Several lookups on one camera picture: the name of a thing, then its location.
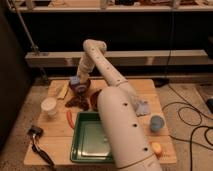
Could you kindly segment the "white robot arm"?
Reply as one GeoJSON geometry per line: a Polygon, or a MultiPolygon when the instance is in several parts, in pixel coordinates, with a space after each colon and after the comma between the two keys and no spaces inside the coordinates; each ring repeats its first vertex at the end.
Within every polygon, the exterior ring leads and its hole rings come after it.
{"type": "Polygon", "coordinates": [[[98,96],[97,108],[117,170],[162,171],[137,119],[137,115],[142,114],[144,100],[105,58],[105,42],[87,39],[83,42],[83,49],[84,55],[77,70],[81,82],[86,82],[89,73],[97,67],[107,83],[98,96]]]}

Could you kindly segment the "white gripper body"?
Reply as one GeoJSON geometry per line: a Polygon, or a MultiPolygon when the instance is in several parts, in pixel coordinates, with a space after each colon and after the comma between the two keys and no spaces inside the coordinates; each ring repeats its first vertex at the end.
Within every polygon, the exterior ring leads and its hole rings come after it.
{"type": "Polygon", "coordinates": [[[88,55],[83,55],[79,61],[77,76],[81,83],[86,83],[89,79],[89,74],[94,69],[94,62],[88,55]]]}

